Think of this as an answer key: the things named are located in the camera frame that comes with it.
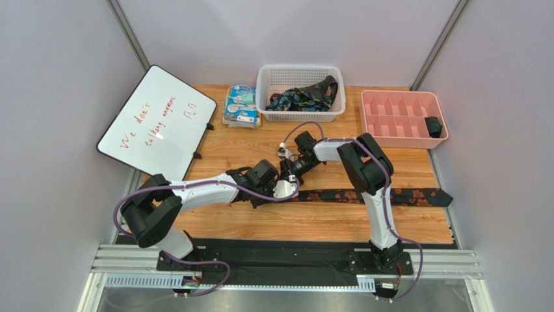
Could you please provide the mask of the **black orange floral tie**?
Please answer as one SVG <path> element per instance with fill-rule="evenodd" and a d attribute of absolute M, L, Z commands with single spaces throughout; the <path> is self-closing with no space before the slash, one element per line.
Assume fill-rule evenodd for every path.
<path fill-rule="evenodd" d="M 330 202 L 364 204 L 360 192 L 354 189 L 336 188 L 301 190 L 285 202 Z M 441 188 L 392 188 L 390 202 L 393 206 L 448 207 L 453 197 Z"/>

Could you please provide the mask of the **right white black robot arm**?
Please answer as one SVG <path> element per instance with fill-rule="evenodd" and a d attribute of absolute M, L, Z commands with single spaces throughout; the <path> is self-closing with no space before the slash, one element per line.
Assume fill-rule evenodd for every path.
<path fill-rule="evenodd" d="M 323 138 L 314 140 L 307 132 L 295 138 L 300 154 L 297 160 L 289 159 L 286 143 L 278 150 L 280 179 L 301 177 L 321 163 L 342 163 L 350 183 L 361 194 L 371 223 L 371 262 L 379 269 L 390 268 L 403 253 L 401 239 L 395 229 L 391 209 L 391 161 L 369 134 L 356 138 Z"/>

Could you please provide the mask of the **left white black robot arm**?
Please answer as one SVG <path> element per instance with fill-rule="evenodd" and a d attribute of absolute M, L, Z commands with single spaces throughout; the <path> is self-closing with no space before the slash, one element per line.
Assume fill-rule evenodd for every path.
<path fill-rule="evenodd" d="M 216 203 L 246 202 L 258 196 L 273 196 L 278 170 L 262 160 L 254 167 L 228 170 L 193 181 L 169 181 L 152 176 L 117 208 L 139 247 L 156 246 L 177 259 L 194 250 L 189 236 L 174 226 L 177 216 L 191 209 Z"/>

